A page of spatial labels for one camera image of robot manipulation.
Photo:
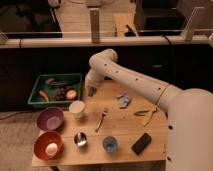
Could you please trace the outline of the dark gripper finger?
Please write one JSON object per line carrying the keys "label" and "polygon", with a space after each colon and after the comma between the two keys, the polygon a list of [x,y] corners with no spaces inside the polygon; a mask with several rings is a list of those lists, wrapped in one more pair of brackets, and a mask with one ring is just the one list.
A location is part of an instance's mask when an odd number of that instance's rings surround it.
{"label": "dark gripper finger", "polygon": [[96,92],[96,88],[95,87],[89,87],[88,89],[88,96],[92,97]]}

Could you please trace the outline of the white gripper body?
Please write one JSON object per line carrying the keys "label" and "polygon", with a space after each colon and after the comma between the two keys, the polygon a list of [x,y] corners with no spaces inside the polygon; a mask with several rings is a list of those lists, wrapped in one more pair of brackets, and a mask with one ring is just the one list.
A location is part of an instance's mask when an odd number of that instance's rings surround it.
{"label": "white gripper body", "polygon": [[104,76],[96,72],[94,69],[90,69],[85,77],[85,87],[98,88],[104,81]]}

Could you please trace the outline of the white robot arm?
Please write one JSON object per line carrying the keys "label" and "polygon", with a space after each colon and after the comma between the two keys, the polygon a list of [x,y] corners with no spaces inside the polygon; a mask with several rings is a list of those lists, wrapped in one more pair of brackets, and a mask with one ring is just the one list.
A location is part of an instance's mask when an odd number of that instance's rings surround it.
{"label": "white robot arm", "polygon": [[115,50],[92,55],[85,88],[98,88],[106,77],[124,84],[168,114],[166,171],[213,171],[213,93],[170,83],[117,64]]}

